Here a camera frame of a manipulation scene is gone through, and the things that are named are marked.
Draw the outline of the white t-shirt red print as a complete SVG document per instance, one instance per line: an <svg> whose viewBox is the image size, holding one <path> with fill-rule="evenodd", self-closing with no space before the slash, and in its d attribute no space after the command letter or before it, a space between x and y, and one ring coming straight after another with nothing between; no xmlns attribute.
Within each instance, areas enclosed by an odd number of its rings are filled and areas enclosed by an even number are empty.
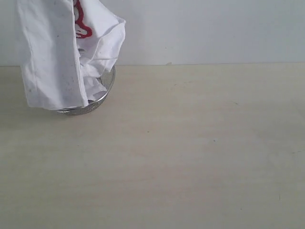
<svg viewBox="0 0 305 229"><path fill-rule="evenodd" d="M100 0L16 1L21 74L30 107L84 108L107 94L125 20Z"/></svg>

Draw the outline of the metal mesh basket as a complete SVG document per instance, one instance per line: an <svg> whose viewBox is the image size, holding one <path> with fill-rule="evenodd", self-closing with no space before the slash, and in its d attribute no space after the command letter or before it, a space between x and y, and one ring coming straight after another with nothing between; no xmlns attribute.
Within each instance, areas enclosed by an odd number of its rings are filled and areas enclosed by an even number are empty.
<svg viewBox="0 0 305 229"><path fill-rule="evenodd" d="M76 107L76 108L67 108L62 110L57 110L57 113L76 116L76 115L84 115L88 114L94 110L96 110L107 98L113 84L115 81L116 69L115 65L111 68L109 72L105 72L102 76L100 76L97 80L99 85L102 85L106 88L105 91L98 94L98 98L96 100L89 100L89 104L86 107Z"/></svg>

